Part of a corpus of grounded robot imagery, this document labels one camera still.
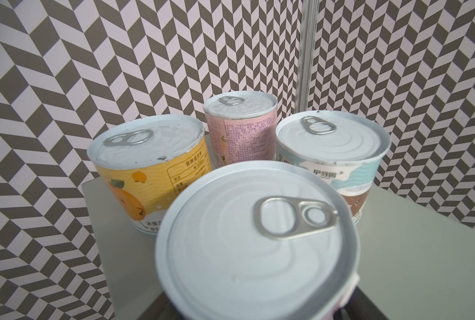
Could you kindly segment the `pink labelled can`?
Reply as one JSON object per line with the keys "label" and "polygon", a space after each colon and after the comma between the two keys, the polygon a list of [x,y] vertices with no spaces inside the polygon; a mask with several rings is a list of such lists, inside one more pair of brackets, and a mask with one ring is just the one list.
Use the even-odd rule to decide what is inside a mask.
{"label": "pink labelled can", "polygon": [[233,91],[211,97],[203,109],[216,167],[276,158],[276,96]]}

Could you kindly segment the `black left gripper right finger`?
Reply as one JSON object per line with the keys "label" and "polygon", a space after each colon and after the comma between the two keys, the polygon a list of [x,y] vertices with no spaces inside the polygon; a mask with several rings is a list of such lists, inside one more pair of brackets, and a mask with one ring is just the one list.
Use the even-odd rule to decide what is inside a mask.
{"label": "black left gripper right finger", "polygon": [[360,289],[355,288],[348,303],[341,308],[344,320],[388,320],[380,309]]}

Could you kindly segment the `yellow labelled can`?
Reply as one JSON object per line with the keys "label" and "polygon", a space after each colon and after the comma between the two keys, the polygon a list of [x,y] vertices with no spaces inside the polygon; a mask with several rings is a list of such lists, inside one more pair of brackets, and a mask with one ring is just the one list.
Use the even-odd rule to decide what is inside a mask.
{"label": "yellow labelled can", "polygon": [[132,225],[159,232],[176,197],[212,165],[202,122],[187,115],[156,115],[118,125],[87,149]]}

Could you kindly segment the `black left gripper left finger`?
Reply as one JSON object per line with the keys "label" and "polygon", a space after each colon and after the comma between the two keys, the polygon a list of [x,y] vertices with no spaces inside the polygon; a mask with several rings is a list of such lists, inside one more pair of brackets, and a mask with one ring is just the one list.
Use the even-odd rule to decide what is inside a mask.
{"label": "black left gripper left finger", "polygon": [[174,307],[165,293],[161,293],[158,298],[146,308],[139,320],[169,320],[174,318]]}

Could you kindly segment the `pink can sideways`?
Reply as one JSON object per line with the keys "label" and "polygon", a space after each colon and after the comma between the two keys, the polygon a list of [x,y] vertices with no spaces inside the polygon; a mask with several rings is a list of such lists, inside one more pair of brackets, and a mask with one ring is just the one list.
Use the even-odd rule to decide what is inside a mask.
{"label": "pink can sideways", "polygon": [[248,161],[178,196],[155,260],[187,319],[330,319],[359,282],[360,239],[332,186],[294,165]]}

